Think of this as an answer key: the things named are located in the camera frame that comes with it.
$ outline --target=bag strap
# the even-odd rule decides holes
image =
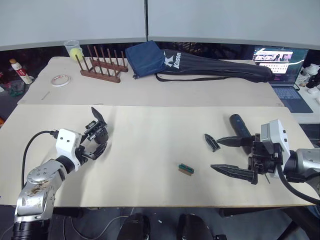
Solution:
[[[209,81],[209,80],[222,80],[228,79],[229,76],[219,76],[219,77],[199,77],[194,79],[164,79],[158,76],[158,73],[155,74],[156,79],[160,82],[170,82],[170,81],[178,81],[178,82],[190,82],[190,81]]]

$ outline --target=laptop screen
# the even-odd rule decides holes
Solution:
[[[275,77],[271,85],[293,86],[304,63],[307,49],[285,47],[256,47],[253,61],[271,69]]]

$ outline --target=small green object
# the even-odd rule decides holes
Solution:
[[[187,171],[188,173],[191,173],[191,174],[193,174],[193,173],[195,172],[195,170],[194,170],[192,167],[189,167],[189,166],[187,166],[187,165],[185,165],[185,164],[183,164],[183,163],[181,163],[181,164],[179,165],[179,168],[180,168],[181,170],[185,170],[185,171]]]

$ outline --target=black carrying bag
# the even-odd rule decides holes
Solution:
[[[186,52],[164,49],[165,75],[213,75],[218,77],[200,77],[194,79],[165,79],[155,74],[161,82],[168,81],[208,81],[227,78],[242,78],[250,82],[260,83],[272,81],[275,75],[270,68],[246,63],[216,60],[195,56]]]

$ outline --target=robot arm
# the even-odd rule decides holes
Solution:
[[[218,143],[229,147],[249,146],[252,154],[248,157],[247,169],[227,164],[213,164],[216,171],[232,178],[258,183],[258,174],[280,177],[282,183],[295,195],[314,204],[320,200],[295,190],[289,183],[308,183],[320,196],[320,148],[289,148],[286,130],[279,120],[261,126],[261,134],[251,137],[223,137]]]
[[[55,144],[57,158],[35,167],[27,175],[16,204],[12,239],[47,239],[55,195],[62,182],[88,158],[95,160],[106,149],[109,138],[107,124],[97,110],[91,109],[98,121],[88,124],[84,135],[60,129]],[[98,144],[94,152],[85,151],[81,145],[86,138]]]

